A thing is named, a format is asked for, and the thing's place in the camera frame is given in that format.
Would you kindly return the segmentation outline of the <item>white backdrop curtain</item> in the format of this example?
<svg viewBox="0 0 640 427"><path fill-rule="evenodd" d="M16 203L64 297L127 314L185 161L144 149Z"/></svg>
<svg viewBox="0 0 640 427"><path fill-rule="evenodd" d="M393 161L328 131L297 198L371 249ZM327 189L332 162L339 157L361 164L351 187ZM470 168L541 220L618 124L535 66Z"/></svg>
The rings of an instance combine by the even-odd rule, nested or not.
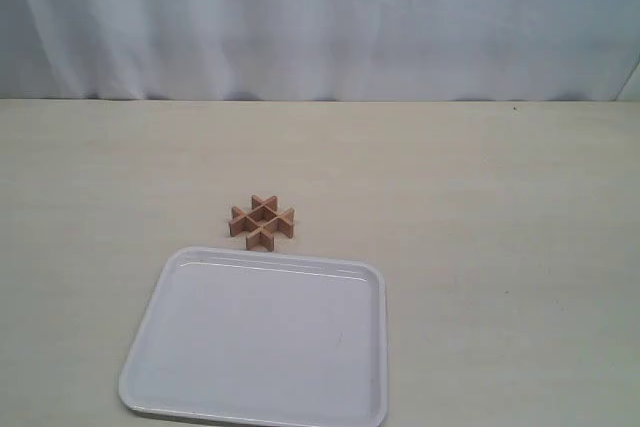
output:
<svg viewBox="0 0 640 427"><path fill-rule="evenodd" d="M639 97L639 0L1 0L6 98Z"/></svg>

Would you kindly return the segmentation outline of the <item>white plastic tray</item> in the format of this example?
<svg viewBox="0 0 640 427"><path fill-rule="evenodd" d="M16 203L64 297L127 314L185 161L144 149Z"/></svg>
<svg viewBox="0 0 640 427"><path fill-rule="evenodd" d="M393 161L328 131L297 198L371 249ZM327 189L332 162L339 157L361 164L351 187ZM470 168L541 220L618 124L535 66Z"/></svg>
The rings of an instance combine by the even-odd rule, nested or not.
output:
<svg viewBox="0 0 640 427"><path fill-rule="evenodd" d="M386 285L337 259L187 247L166 262L119 377L131 411L259 426L378 426Z"/></svg>

